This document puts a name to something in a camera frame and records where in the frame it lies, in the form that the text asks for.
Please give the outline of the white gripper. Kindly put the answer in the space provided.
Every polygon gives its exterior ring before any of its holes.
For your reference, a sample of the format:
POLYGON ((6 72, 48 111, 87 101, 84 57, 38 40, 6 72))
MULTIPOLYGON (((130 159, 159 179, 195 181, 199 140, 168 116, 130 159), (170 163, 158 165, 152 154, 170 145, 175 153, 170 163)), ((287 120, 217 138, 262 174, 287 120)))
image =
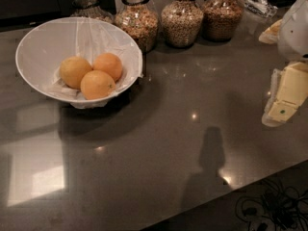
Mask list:
POLYGON ((308 0, 296 0, 282 20, 270 25, 259 41, 276 44, 279 53, 291 62, 275 69, 270 79, 270 97, 262 123, 277 127, 286 123, 308 98, 308 0))

